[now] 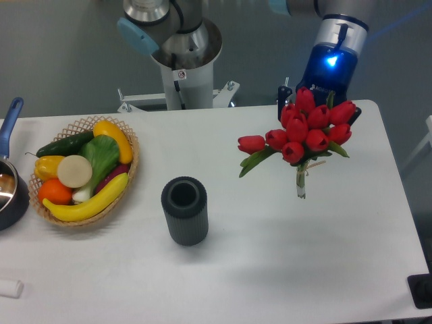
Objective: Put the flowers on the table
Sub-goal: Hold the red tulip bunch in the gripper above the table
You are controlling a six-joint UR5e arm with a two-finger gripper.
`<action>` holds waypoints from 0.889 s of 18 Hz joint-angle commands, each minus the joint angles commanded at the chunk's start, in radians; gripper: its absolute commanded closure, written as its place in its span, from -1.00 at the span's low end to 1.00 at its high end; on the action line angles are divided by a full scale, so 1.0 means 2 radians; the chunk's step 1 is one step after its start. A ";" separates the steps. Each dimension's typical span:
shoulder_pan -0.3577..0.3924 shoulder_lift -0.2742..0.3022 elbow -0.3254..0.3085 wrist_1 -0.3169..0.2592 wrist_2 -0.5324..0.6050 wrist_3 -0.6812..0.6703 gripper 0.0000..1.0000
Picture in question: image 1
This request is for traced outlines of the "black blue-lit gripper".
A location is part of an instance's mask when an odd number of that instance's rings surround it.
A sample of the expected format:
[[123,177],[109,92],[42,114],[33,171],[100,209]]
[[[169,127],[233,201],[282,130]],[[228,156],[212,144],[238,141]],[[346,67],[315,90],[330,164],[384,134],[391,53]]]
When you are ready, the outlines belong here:
[[[347,100],[347,91],[354,74],[358,58],[355,54],[341,49],[335,50],[327,45],[313,47],[301,81],[296,86],[296,92],[302,87],[308,88],[316,103],[326,103],[328,95],[334,91],[334,103]],[[289,86],[281,85],[277,90],[277,118],[292,95]],[[352,126],[362,110],[357,107],[348,124]]]

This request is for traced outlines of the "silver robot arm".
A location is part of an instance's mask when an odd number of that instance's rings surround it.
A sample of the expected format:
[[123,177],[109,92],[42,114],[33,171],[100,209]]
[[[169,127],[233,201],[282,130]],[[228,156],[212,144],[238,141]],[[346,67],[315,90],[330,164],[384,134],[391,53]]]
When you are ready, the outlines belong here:
[[[314,14],[321,25],[299,87],[315,102],[340,104],[364,46],[374,2],[270,1],[283,15]],[[201,1],[124,1],[117,22],[122,38],[160,67],[169,110],[228,107],[238,90],[228,82],[213,88],[213,64],[222,50],[218,27],[203,16]]]

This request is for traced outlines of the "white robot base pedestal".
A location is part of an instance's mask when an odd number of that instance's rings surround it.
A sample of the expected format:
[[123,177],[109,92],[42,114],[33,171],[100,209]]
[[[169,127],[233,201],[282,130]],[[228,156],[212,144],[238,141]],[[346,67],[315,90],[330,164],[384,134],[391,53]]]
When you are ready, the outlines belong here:
[[218,27],[204,18],[189,33],[176,33],[159,46],[137,25],[125,18],[117,28],[137,52],[159,66],[164,94],[126,96],[125,104],[154,105],[164,100],[168,110],[232,107],[240,84],[230,80],[221,89],[213,87],[213,65],[222,50]]

